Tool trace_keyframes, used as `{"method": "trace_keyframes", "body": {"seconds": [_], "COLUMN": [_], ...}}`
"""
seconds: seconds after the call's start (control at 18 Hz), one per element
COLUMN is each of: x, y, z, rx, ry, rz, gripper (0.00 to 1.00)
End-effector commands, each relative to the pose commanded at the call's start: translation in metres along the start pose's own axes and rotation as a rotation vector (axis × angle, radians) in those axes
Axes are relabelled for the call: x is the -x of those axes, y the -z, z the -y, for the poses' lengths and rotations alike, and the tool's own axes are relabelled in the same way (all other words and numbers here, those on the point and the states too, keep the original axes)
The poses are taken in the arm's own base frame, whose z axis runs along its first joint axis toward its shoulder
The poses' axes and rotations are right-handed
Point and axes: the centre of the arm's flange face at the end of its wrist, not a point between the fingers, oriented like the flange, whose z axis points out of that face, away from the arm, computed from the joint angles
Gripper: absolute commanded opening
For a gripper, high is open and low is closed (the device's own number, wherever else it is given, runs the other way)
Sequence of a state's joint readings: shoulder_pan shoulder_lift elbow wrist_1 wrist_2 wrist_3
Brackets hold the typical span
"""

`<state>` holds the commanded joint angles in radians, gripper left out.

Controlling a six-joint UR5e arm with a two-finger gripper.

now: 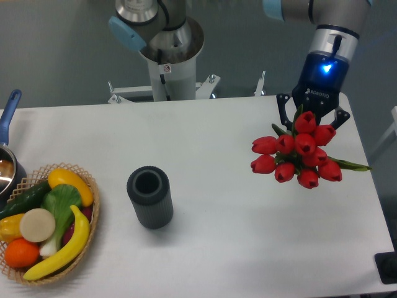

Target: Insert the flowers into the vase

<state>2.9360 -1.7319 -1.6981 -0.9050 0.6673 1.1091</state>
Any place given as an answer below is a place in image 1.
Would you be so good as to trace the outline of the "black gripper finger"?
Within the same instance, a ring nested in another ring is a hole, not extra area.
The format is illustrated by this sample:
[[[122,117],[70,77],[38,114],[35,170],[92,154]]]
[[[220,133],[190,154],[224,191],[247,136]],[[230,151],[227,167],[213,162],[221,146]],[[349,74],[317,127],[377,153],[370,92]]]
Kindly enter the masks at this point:
[[[342,126],[345,122],[350,119],[350,113],[345,111],[341,107],[337,107],[334,110],[334,120],[331,122],[331,126],[334,130],[337,130],[340,126]]]
[[[286,103],[292,98],[291,94],[280,93],[276,95],[277,106],[279,110],[280,121],[283,126],[289,131],[292,132],[292,124],[293,122],[288,118],[286,111]]]

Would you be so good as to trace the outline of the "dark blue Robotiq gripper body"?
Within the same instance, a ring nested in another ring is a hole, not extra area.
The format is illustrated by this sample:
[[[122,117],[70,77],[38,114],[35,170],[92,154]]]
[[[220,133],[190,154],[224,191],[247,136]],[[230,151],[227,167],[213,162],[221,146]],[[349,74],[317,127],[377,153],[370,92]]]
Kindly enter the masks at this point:
[[[322,119],[339,105],[339,93],[349,70],[346,61],[319,53],[307,55],[305,64],[292,91],[296,107],[311,111]]]

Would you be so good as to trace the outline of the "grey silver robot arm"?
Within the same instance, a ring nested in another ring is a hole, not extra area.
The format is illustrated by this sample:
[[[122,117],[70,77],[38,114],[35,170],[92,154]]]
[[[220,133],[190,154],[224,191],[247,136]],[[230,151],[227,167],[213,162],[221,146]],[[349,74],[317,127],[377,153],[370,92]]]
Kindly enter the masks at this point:
[[[334,112],[337,129],[350,115],[339,105],[339,93],[348,72],[371,1],[264,1],[267,16],[307,20],[316,32],[297,86],[278,94],[280,121],[293,128],[285,105],[310,111],[316,121]],[[147,62],[155,101],[180,101],[209,96],[208,84],[196,86],[196,59],[204,33],[186,14],[185,1],[117,1],[109,19],[113,36]]]

